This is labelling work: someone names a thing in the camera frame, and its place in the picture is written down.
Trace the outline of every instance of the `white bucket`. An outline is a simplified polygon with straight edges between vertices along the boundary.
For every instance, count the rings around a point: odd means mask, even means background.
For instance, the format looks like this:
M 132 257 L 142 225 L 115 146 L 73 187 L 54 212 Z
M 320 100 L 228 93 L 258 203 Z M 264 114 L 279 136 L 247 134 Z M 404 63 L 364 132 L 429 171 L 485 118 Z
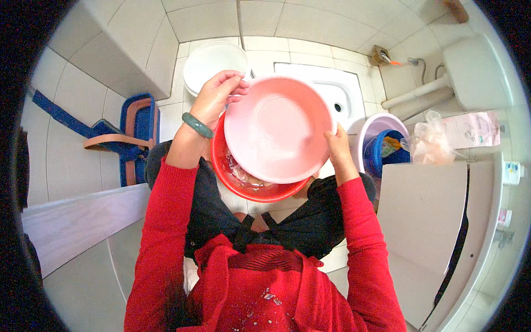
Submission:
M 222 70 L 237 70 L 250 76 L 245 51 L 228 41 L 215 41 L 196 49 L 184 64 L 184 86 L 196 96 L 208 80 Z

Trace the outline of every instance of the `tiled floor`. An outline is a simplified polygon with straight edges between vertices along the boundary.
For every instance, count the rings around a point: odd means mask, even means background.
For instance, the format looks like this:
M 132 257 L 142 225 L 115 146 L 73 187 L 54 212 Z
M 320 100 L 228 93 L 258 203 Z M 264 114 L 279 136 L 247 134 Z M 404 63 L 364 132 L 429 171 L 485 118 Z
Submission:
M 179 45 L 175 65 L 172 95 L 168 99 L 160 100 L 160 141 L 172 139 L 177 129 L 181 126 L 182 112 L 187 112 L 193 105 L 193 96 L 184 88 L 183 67 L 187 57 L 198 47 L 215 40 L 224 40 L 239 45 L 237 37 L 215 38 L 196 40 Z M 244 37 L 247 56 L 256 76 L 274 73 L 274 62 L 309 64 L 330 67 L 356 73 L 362 88 L 362 97 L 365 106 L 365 115 L 370 117 L 378 112 L 386 112 L 382 101 L 386 100 L 380 70 L 369 63 L 369 58 L 363 54 L 345 49 L 331 47 L 315 42 L 277 38 L 277 37 Z M 328 162 L 320 171 L 320 177 L 333 174 L 333 167 Z M 275 203 L 257 203 L 240 198 L 221 183 L 218 183 L 221 198 L 232 212 L 244 212 L 255 217 L 254 227 L 267 229 L 267 225 L 260 213 L 269 211 L 276 222 L 284 218 L 302 205 L 304 199 L 288 198 Z M 346 280 L 347 249 L 346 242 L 342 242 L 332 252 L 322 259 L 324 266 L 320 268 L 325 273 L 334 273 L 333 280 Z M 189 267 L 189 274 L 193 275 L 193 267 Z

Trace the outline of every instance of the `pink plastic basin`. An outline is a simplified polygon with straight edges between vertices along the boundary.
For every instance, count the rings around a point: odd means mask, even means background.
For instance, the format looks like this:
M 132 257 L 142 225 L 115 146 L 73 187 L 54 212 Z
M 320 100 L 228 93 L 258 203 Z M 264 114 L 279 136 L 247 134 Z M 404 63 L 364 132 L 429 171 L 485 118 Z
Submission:
M 249 94 L 230 104 L 225 139 L 234 159 L 249 174 L 272 183 L 294 183 L 327 161 L 323 133 L 336 123 L 308 84 L 272 76 L 250 81 Z

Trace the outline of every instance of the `woman's left hand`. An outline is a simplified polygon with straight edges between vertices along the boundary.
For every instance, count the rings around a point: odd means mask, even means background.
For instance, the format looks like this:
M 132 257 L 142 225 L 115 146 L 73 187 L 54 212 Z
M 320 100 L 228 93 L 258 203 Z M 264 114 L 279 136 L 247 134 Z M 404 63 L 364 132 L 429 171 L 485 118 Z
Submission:
M 210 129 L 215 129 L 225 105 L 242 99 L 236 95 L 247 95 L 250 85 L 242 80 L 243 77 L 243 74 L 234 70 L 217 73 L 201 88 L 190 114 Z

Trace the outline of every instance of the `blue bucket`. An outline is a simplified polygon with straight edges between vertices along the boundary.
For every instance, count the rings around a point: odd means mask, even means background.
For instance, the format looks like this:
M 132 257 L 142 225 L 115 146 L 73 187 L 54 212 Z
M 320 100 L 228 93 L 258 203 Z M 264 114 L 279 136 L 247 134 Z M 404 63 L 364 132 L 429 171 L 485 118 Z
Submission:
M 385 137 L 400 141 L 404 135 L 397 130 L 387 129 L 363 142 L 363 165 L 365 170 L 375 178 L 382 178 L 383 165 L 408 163 L 410 159 L 409 152 L 403 148 L 395 151 L 390 156 L 382 158 L 382 143 Z

